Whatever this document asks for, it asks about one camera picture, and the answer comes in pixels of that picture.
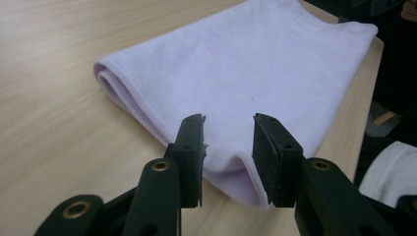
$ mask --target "fabric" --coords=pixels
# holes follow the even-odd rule
[[[417,195],[417,147],[395,142],[374,160],[359,191],[395,207],[403,195]]]
[[[183,118],[206,115],[204,177],[265,208],[251,157],[253,116],[277,118],[312,156],[376,33],[372,25],[326,24],[296,0],[250,0],[105,56],[94,73],[165,146]]]

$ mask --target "towel fold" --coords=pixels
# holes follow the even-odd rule
[[[253,116],[277,118],[312,156],[376,33],[326,24],[297,0],[249,0],[105,56],[94,73],[165,146],[183,118],[206,115],[204,177],[243,204],[267,207],[251,157]]]

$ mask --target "wooden table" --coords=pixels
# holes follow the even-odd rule
[[[241,0],[0,3],[0,235],[31,235],[62,201],[105,202],[137,185],[164,148],[111,102],[98,58]],[[308,4],[328,22],[336,18]],[[376,38],[317,156],[352,177],[383,44]],[[183,210],[183,235],[298,235],[293,209],[259,211],[204,182],[204,207]]]

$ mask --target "black plastic part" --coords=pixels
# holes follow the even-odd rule
[[[135,192],[136,188],[131,189],[104,205],[103,217],[94,230],[94,235],[119,236],[122,234]]]
[[[268,195],[276,207],[294,207],[303,149],[275,118],[256,114],[253,158]]]
[[[397,235],[335,164],[309,158],[302,168],[295,209],[302,235]]]
[[[181,235],[179,173],[174,159],[160,158],[145,166],[122,235]]]
[[[404,235],[415,235],[417,233],[417,196],[402,196],[396,203],[395,209],[398,211],[398,220],[402,223],[401,229],[407,231]]]
[[[35,236],[85,236],[93,229],[103,210],[103,201],[94,195],[78,195],[53,210],[37,229]]]
[[[177,161],[180,170],[181,208],[202,205],[203,162],[206,157],[203,125],[205,118],[196,114],[185,118],[175,144],[169,145],[164,158]]]

